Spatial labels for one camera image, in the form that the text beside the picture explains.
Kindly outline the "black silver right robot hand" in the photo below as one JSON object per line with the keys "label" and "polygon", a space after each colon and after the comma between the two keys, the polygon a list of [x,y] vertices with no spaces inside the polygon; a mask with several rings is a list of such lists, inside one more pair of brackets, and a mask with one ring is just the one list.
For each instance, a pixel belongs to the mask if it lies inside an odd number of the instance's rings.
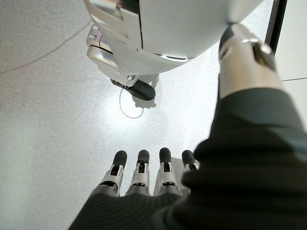
{"label": "black silver right robot hand", "polygon": [[283,89],[271,48],[231,24],[219,46],[219,89],[209,137],[182,153],[182,195],[167,148],[158,190],[149,193],[149,153],[141,150],[131,185],[119,196],[127,154],[70,225],[72,230],[304,230],[307,134]]}

